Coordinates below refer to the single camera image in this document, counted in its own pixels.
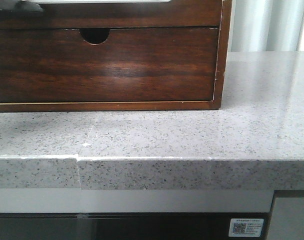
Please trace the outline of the wooden drawer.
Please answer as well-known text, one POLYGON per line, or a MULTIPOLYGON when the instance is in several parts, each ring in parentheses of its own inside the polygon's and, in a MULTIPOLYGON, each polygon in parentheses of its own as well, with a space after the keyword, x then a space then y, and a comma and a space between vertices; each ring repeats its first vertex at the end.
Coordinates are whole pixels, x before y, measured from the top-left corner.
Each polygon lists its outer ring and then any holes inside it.
POLYGON ((0 103, 210 100, 217 43, 207 27, 0 30, 0 103))
POLYGON ((39 17, 0 19, 0 30, 218 26, 221 0, 43 4, 39 17))

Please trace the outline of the dark wooden drawer cabinet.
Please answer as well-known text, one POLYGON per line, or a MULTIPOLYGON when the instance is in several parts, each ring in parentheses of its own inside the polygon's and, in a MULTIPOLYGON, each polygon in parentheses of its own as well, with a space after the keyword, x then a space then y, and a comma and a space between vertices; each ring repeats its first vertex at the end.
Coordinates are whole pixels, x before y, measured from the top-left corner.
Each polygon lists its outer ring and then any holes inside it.
MULTIPOLYGON (((43 4, 105 4, 105 3, 162 3, 170 0, 27 0, 40 6, 43 4)), ((216 28, 218 31, 217 57, 213 96, 210 100, 161 100, 161 101, 86 101, 86 102, 19 102, 0 103, 1 112, 53 112, 53 111, 138 111, 138 110, 217 110, 221 107, 221 99, 226 68, 226 57, 229 40, 230 18, 232 2, 222 0, 222 11, 220 24, 218 26, 163 26, 145 28, 216 28)), ((0 19, 10 19, 13 17, 40 17, 44 12, 0 12, 0 19)), ((81 29, 119 29, 119 28, 77 28, 81 29)), ((9 29, 9 30, 36 30, 36 29, 9 29)))

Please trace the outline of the white curtain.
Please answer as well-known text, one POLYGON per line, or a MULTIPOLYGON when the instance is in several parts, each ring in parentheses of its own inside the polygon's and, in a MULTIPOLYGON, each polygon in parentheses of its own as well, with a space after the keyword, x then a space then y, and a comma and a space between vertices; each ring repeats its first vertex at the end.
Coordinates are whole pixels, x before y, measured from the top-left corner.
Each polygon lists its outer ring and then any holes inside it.
POLYGON ((304 0, 234 0, 228 50, 304 51, 304 0))

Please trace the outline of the white QR code sticker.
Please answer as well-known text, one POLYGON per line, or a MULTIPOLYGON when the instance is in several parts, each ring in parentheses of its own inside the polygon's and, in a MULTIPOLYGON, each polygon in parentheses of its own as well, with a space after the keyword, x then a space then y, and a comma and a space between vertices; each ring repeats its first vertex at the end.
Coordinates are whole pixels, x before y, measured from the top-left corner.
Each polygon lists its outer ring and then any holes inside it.
POLYGON ((263 225, 262 218, 232 218, 228 236, 258 238, 262 234, 263 225))

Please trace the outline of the grey cabinet panel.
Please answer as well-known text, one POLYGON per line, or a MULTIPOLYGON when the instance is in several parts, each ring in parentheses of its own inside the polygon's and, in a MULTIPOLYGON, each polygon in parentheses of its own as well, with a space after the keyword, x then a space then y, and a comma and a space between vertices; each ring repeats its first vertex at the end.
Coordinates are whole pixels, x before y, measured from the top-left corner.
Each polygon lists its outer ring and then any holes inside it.
POLYGON ((304 240, 304 190, 276 191, 268 240, 304 240))

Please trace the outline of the dark robot gripper part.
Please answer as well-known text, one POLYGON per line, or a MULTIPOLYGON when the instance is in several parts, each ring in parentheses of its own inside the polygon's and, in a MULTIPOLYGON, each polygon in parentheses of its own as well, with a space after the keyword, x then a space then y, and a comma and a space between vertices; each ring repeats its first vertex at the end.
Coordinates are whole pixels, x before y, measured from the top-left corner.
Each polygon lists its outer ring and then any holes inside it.
POLYGON ((34 2, 25 0, 0 0, 0 12, 41 13, 44 9, 34 2))

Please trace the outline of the black glass oven door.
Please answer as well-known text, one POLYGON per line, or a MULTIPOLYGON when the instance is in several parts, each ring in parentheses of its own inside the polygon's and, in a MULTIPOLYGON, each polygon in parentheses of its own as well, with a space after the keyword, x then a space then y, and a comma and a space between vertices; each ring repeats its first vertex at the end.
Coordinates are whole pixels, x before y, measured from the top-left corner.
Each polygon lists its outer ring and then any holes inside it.
POLYGON ((264 240, 267 213, 0 213, 0 240, 264 240), (229 237, 231 219, 264 219, 260 237, 229 237))

